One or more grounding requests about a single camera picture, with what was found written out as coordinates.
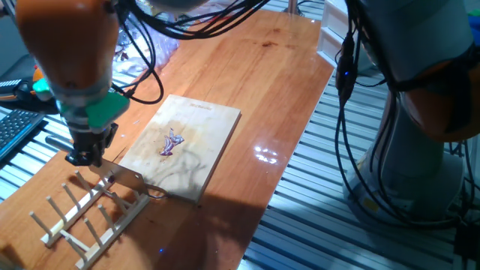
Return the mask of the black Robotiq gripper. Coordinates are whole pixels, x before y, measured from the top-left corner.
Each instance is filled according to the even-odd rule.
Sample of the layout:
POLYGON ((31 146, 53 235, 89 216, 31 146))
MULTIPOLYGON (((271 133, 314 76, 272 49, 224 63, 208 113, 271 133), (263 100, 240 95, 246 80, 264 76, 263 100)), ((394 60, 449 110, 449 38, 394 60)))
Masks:
POLYGON ((68 163, 75 167, 101 167, 104 150, 113 141, 113 126, 110 125, 100 133, 73 131, 72 139, 73 151, 65 156, 68 163))

